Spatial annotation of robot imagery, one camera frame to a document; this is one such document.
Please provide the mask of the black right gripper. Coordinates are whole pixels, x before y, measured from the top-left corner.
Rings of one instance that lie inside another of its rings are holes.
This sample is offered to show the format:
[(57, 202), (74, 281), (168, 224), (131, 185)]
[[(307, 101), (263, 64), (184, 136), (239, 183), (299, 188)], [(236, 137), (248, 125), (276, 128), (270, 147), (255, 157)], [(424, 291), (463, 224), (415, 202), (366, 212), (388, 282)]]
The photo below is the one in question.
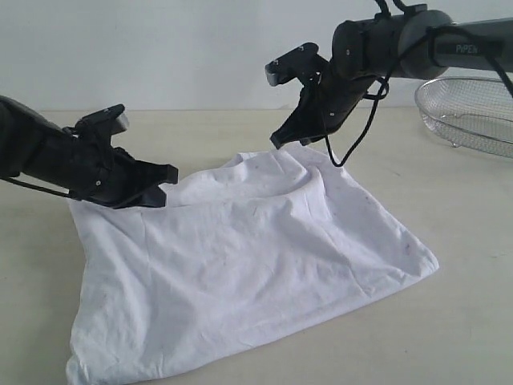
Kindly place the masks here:
[(341, 84), (321, 84), (317, 79), (311, 79), (301, 85), (298, 105), (270, 136), (276, 149), (292, 142), (307, 145), (341, 126)]

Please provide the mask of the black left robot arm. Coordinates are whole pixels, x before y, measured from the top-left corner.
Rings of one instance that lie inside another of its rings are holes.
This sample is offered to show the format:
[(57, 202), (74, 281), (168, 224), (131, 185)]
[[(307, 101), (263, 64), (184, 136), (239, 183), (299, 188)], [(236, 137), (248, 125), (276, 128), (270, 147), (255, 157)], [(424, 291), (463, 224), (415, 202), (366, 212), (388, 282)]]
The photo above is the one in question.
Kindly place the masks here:
[(111, 139), (128, 127), (116, 104), (59, 127), (26, 105), (1, 98), (1, 178), (24, 188), (111, 209), (161, 208), (162, 184), (177, 184), (170, 164), (137, 160)]

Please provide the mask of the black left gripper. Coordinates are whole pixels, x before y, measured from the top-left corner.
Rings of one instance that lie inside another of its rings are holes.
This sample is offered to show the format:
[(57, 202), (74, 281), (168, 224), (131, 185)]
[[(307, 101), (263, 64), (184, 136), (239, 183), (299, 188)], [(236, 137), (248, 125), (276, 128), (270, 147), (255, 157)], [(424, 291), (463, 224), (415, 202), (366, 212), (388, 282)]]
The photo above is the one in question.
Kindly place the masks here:
[(178, 180), (178, 168), (136, 160), (124, 149), (115, 148), (111, 169), (102, 169), (92, 185), (71, 190), (69, 196), (76, 201), (88, 201), (110, 209), (157, 209), (164, 207), (167, 201), (160, 186), (177, 184)]

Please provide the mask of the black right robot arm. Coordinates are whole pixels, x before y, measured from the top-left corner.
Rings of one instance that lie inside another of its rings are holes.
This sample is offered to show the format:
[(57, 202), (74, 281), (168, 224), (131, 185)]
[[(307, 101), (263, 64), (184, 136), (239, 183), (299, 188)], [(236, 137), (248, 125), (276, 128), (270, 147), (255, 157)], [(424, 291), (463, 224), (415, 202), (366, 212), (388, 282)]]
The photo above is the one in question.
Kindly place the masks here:
[(432, 80), (447, 69), (512, 70), (512, 20), (456, 24), (424, 4), (387, 6), (371, 19), (345, 21), (333, 33), (330, 59), (315, 43), (304, 43), (265, 67), (273, 87), (298, 79), (297, 107), (270, 136), (276, 148), (308, 145), (335, 133), (369, 88), (388, 79)]

